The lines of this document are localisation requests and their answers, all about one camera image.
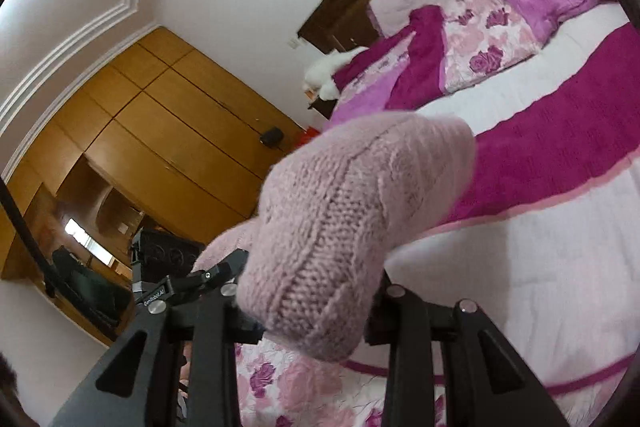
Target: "knitted fabric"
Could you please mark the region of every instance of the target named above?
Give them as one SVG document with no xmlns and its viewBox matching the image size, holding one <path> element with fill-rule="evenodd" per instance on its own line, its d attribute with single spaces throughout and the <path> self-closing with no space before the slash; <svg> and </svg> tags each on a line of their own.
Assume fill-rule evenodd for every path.
<svg viewBox="0 0 640 427">
<path fill-rule="evenodd" d="M 281 343 L 345 360 L 362 337 L 386 254 L 442 219 L 474 156 L 458 119 L 386 112 L 338 126 L 278 163 L 260 217 L 220 236 L 196 267 L 244 246 L 239 306 Z"/>
</svg>

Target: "metal screw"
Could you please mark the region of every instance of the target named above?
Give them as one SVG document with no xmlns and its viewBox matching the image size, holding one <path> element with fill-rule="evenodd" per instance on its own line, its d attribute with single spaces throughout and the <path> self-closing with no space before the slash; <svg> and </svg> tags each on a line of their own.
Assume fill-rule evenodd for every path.
<svg viewBox="0 0 640 427">
<path fill-rule="evenodd" d="M 399 284 L 392 284 L 389 288 L 386 289 L 386 294 L 389 297 L 393 297 L 394 299 L 398 299 L 404 296 L 406 291 Z"/>
<path fill-rule="evenodd" d="M 149 313 L 152 315 L 159 315 L 164 313 L 166 309 L 166 302 L 164 301 L 153 301 L 149 306 L 146 307 L 149 310 Z"/>
<path fill-rule="evenodd" d="M 476 313 L 478 311 L 478 305 L 471 299 L 463 299 L 458 305 L 464 313 Z"/>
<path fill-rule="evenodd" d="M 238 285 L 232 282 L 225 284 L 220 288 L 220 293 L 225 297 L 233 297 L 238 292 Z"/>
</svg>

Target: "floral pillowcase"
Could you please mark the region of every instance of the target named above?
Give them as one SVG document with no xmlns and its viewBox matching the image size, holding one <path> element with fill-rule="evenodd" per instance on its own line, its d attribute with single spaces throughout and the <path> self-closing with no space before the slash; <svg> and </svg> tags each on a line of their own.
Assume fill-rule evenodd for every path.
<svg viewBox="0 0 640 427">
<path fill-rule="evenodd" d="M 396 80 L 409 63 L 409 45 L 415 32 L 398 42 L 385 56 L 374 62 L 342 90 L 324 131 L 354 118 L 382 111 Z"/>
<path fill-rule="evenodd" d="M 443 92 L 473 86 L 540 52 L 527 22 L 502 0 L 462 0 L 446 9 Z"/>
<path fill-rule="evenodd" d="M 244 427 L 380 427 L 386 378 L 318 362 L 271 341 L 236 346 Z M 436 427 L 446 427 L 444 388 L 435 388 Z"/>
</svg>

